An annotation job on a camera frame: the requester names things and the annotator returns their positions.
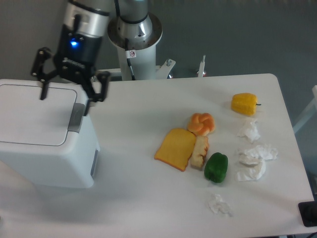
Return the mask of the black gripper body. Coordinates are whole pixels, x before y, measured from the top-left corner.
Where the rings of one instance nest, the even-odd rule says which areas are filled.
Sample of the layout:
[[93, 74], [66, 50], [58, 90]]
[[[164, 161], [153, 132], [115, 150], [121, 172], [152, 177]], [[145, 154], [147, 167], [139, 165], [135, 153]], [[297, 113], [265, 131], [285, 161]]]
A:
[[67, 25], [62, 26], [58, 49], [53, 62], [58, 75], [66, 80], [79, 83], [76, 72], [89, 81], [95, 75], [95, 63], [102, 43], [102, 37], [90, 37], [79, 32], [73, 33]]

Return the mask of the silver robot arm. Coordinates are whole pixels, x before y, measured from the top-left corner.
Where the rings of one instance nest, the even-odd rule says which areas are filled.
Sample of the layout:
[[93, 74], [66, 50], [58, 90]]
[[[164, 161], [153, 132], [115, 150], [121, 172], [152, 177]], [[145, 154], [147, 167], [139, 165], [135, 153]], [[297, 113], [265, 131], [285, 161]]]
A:
[[89, 103], [105, 100], [110, 73], [95, 68], [104, 36], [117, 48], [122, 80], [157, 79], [162, 25], [146, 0], [70, 0], [57, 52], [40, 48], [31, 69], [42, 84], [41, 100], [56, 76], [81, 85]]

